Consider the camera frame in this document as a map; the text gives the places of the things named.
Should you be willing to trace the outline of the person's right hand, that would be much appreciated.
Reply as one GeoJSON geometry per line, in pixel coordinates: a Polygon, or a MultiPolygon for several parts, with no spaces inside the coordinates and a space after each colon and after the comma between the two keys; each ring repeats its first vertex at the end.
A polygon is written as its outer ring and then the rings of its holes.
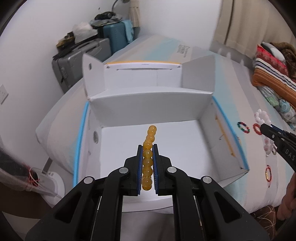
{"type": "Polygon", "coordinates": [[[295,210],[295,173],[287,185],[287,191],[277,211],[278,220],[285,220],[292,216],[295,210]]]}

